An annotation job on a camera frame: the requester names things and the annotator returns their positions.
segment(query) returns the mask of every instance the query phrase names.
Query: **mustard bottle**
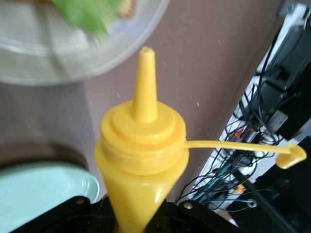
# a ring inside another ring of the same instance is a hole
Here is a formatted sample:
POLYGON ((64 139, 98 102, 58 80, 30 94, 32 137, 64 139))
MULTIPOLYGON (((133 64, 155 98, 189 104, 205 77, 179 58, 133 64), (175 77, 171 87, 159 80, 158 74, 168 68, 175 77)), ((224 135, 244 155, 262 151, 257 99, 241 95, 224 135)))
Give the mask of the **mustard bottle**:
POLYGON ((286 147, 220 141, 187 141, 186 125, 173 108, 157 101, 155 52, 139 54, 134 99, 103 118, 95 161, 104 178, 121 233, 143 233, 184 172, 190 148, 227 148, 281 153, 277 164, 289 168, 305 151, 286 147))

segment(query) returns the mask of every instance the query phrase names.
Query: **plate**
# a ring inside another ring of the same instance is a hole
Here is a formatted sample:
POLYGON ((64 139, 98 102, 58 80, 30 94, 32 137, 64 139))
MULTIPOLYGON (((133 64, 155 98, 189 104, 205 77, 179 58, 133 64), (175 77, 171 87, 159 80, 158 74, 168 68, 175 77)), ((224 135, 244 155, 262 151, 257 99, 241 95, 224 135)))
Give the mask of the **plate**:
POLYGON ((99 43, 70 27, 53 4, 0 1, 0 82, 71 83, 103 74, 139 49, 169 0, 137 0, 132 19, 118 19, 99 43))
POLYGON ((38 162, 0 170, 0 233, 10 232, 64 201, 84 196, 94 203, 97 179, 63 162, 38 162))

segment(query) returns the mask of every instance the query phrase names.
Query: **blue cable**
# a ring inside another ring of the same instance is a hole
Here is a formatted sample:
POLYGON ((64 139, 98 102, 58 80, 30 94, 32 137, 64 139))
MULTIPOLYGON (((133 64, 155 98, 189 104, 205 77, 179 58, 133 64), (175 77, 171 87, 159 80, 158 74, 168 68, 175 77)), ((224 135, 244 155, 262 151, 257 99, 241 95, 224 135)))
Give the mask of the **blue cable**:
POLYGON ((237 201, 237 202, 252 202, 251 200, 240 200, 240 199, 217 199, 217 200, 206 200, 206 201, 203 201, 201 204, 207 204, 210 202, 217 202, 217 201, 227 201, 227 200, 232 200, 232 201, 237 201))
MULTIPOLYGON (((227 170, 228 168, 230 167, 230 165, 226 166, 220 173, 218 176, 221 176, 223 175, 227 170)), ((218 181, 218 178, 215 178, 211 183, 210 185, 208 186, 208 189, 210 189, 215 183, 216 181, 218 181)), ((205 193, 204 192, 201 192, 198 196, 192 198, 192 200, 198 200, 200 197, 202 197, 205 193)))

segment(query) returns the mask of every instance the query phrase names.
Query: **electrical cable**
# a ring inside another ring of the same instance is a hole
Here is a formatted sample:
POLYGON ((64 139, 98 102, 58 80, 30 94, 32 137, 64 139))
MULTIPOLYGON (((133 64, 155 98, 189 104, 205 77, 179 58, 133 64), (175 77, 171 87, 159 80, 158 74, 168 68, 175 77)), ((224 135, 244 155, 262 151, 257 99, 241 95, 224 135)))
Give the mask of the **electrical cable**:
POLYGON ((216 154, 215 158, 213 159, 213 162, 212 162, 212 164, 211 164, 211 166, 210 166, 210 169, 209 169, 209 171, 208 171, 207 173, 205 173, 204 175, 197 176, 197 177, 193 178, 191 181, 189 181, 189 182, 183 187, 183 189, 182 189, 182 191, 181 191, 181 193, 180 193, 180 196, 179 196, 179 198, 178 198, 176 201, 179 201, 179 200, 181 200, 182 198, 184 198, 184 197, 186 197, 186 196, 188 195, 188 194, 186 194, 186 195, 183 196, 183 193, 184 193, 185 189, 186 189, 192 182, 196 181, 196 180, 197 180, 198 178, 200 178, 200 177, 207 176, 208 174, 211 173, 212 168, 213 168, 213 165, 214 165, 215 161, 217 160, 217 157, 219 156, 219 154, 220 154, 220 150, 217 151, 217 154, 216 154))
POLYGON ((259 121, 259 123, 260 123, 262 126, 264 126, 264 127, 267 129, 267 131, 268 131, 271 135, 275 135, 275 134, 270 130, 270 128, 266 125, 266 123, 257 115, 256 111, 255 111, 255 110, 253 109, 253 107, 251 106, 251 104, 250 104, 248 98, 246 98, 246 101, 247 101, 247 103, 248 103, 248 105, 249 105, 250 110, 253 112, 254 116, 255 116, 256 119, 259 121))
MULTIPOLYGON (((230 167, 230 165, 226 166, 226 167, 219 173, 219 176, 223 175, 223 174, 228 170, 229 167, 230 167)), ((210 185, 208 186, 208 188, 211 188, 211 187, 218 181, 218 179, 219 179, 218 177, 215 178, 215 179, 210 183, 210 185)), ((205 193, 202 192, 202 193, 200 193, 198 196, 192 198, 192 200, 197 200, 197 199, 199 199, 201 196, 203 196, 204 194, 205 194, 205 193)))
POLYGON ((230 193, 230 194, 228 194, 228 197, 229 197, 229 196, 236 196, 236 195, 238 195, 238 196, 240 197, 240 196, 247 195, 247 194, 249 194, 249 193, 256 193, 256 192, 263 192, 263 191, 274 192, 275 190, 274 190, 274 189, 268 189, 268 188, 266 188, 266 189, 258 189, 258 190, 256 190, 256 191, 247 191, 247 190, 246 190, 246 191, 243 192, 242 194, 230 193))
POLYGON ((272 43, 271 43, 271 46, 270 46, 270 48, 269 48, 267 57, 266 57, 266 59, 265 59, 265 61, 264 61, 264 64, 263 64, 263 67, 262 67, 262 69, 261 69, 261 73, 260 73, 260 76, 259 76, 258 91, 257 91, 257 104, 258 104, 258 113, 259 113, 259 117, 260 117, 261 119, 263 119, 262 112, 261 112, 261 111, 262 111, 262 109, 261 109, 262 96, 261 96, 261 93, 260 93, 260 92, 261 92, 261 83, 262 83, 263 75, 264 75, 264 73, 265 73, 265 71, 266 71, 266 67, 267 67, 267 65, 268 65, 268 62, 269 62, 269 59, 270 59, 272 50, 273 50, 273 48, 274 48, 274 46, 275 46, 275 44, 276 44, 276 41, 277 41, 277 38, 278 38, 278 35, 279 35, 280 31, 281 31, 281 28, 278 30, 276 36, 274 37, 274 39, 273 39, 273 41, 272 41, 272 43))
POLYGON ((241 200, 241 199, 216 199, 216 200, 207 200, 207 201, 203 201, 201 202, 201 204, 207 204, 210 202, 217 202, 217 201, 237 201, 237 202, 252 202, 250 200, 241 200))
MULTIPOLYGON (((220 151, 218 151, 217 155, 215 156, 213 163, 216 161, 218 155, 220 155, 220 151)), ((252 164, 255 163, 255 164, 257 165, 257 162, 258 162, 260 159, 264 158, 264 157, 266 157, 266 155, 264 155, 264 156, 262 156, 262 157, 260 157, 260 158, 257 158, 252 164)), ((198 189, 195 189, 195 190, 191 191, 190 193, 188 193, 187 195, 189 195, 189 194, 191 194, 191 193, 194 193, 194 192, 196 192, 197 190, 198 190, 198 189)))
MULTIPOLYGON (((227 179, 230 176, 231 176, 231 174, 228 174, 227 176, 224 177, 224 179, 227 179)), ((214 184, 213 187, 215 187, 216 189, 219 189, 219 188, 223 189, 223 185, 224 185, 224 183, 216 183, 216 184, 214 184)), ((207 201, 207 200, 218 200, 218 199, 226 200, 228 198, 228 194, 229 194, 229 191, 216 192, 216 193, 206 192, 204 199, 202 201, 200 201, 200 203, 202 203, 203 201, 207 201)))
MULTIPOLYGON (((243 180, 243 181, 240 182, 240 183, 235 184, 234 186, 232 186, 232 187, 230 187, 230 188, 228 188, 228 189, 204 190, 204 192, 225 192, 225 191, 230 191, 231 189, 233 189, 233 188, 235 188, 235 187, 238 187, 240 184, 243 184, 244 182, 246 182, 246 181, 255 173, 256 169, 257 169, 257 163, 255 163, 255 168, 254 168, 254 170, 247 176, 247 178, 245 178, 245 180, 243 180)), ((191 192, 189 192, 188 194, 185 194, 185 195, 181 196, 178 200, 180 200, 180 199, 182 199, 182 198, 184 198, 184 197, 186 197, 186 196, 188 196, 188 195, 190 195, 190 194, 192 194, 192 193, 195 193, 195 192, 197 192, 197 190, 191 191, 191 192)))
POLYGON ((223 211, 227 211, 229 213, 234 213, 234 212, 239 212, 239 211, 242 211, 242 210, 246 210, 246 209, 249 209, 250 207, 245 207, 245 208, 242 208, 242 209, 239 209, 239 210, 227 210, 227 209, 222 209, 222 208, 218 208, 219 210, 223 210, 223 211))
POLYGON ((292 99, 296 98, 298 96, 297 93, 294 93, 292 96, 288 97, 288 98, 285 98, 284 101, 281 101, 280 103, 278 103, 276 105, 276 107, 272 108, 270 111, 269 111, 269 114, 271 115, 272 113, 274 113, 276 110, 278 110, 280 107, 282 107, 284 104, 286 104, 287 102, 291 101, 292 99))
MULTIPOLYGON (((218 156, 219 154, 220 154, 220 152, 218 151, 218 153, 217 153, 217 155, 215 156, 215 159, 213 160, 212 164, 216 161, 216 158, 217 158, 217 156, 218 156)), ((212 166, 210 167, 209 171, 208 171, 205 175, 209 174, 209 173, 211 172, 211 170, 212 170, 212 166)), ((194 180, 196 180, 197 178, 198 178, 198 177, 192 179, 192 180, 183 188, 180 197, 179 197, 176 201, 179 201, 180 199, 182 199, 182 198, 184 198, 184 197, 186 197, 186 196, 188 196, 188 195, 190 195, 190 194, 195 193, 195 192, 198 191, 198 189, 192 189, 192 191, 190 191, 188 194, 182 195, 183 192, 184 192, 184 190, 185 190, 185 188, 186 188, 190 183, 192 183, 194 180)), ((223 191, 223 190, 205 190, 205 192, 207 192, 207 191, 214 191, 214 192, 216 192, 216 191, 223 191)))
POLYGON ((201 186, 201 187, 195 189, 196 186, 197 186, 199 183, 201 183, 202 181, 204 181, 204 180, 202 179, 202 180, 200 180, 198 183, 196 183, 196 185, 192 188, 192 190, 201 191, 201 190, 203 189, 203 187, 205 187, 206 185, 208 185, 208 184, 209 184, 212 180, 214 180, 214 179, 218 179, 218 180, 223 180, 223 181, 225 181, 226 176, 227 176, 227 175, 231 175, 231 173, 232 173, 231 171, 230 171, 230 172, 225 172, 225 173, 222 174, 222 175, 219 175, 219 174, 217 173, 217 174, 215 174, 213 177, 211 177, 211 179, 210 179, 205 185, 203 185, 203 186, 201 186))
POLYGON ((197 187, 201 182, 203 182, 204 180, 205 180, 205 178, 202 178, 201 180, 199 180, 198 182, 196 182, 192 189, 196 188, 196 187, 197 187))
POLYGON ((180 196, 175 202, 177 202, 177 201, 179 201, 179 200, 181 200, 181 199, 183 199, 183 198, 189 196, 189 195, 192 194, 192 193, 196 193, 196 192, 198 192, 198 191, 199 191, 199 189, 195 189, 195 190, 193 190, 193 191, 190 191, 189 193, 180 196))

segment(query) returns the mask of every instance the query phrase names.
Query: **bottle nozzle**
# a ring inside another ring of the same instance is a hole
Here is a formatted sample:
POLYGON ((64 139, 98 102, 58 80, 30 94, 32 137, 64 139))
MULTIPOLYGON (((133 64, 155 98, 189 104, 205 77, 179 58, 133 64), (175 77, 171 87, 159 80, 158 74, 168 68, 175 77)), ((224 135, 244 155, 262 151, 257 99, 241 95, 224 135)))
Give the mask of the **bottle nozzle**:
POLYGON ((143 47, 139 54, 132 117, 141 123, 157 119, 156 61, 149 47, 143 47))

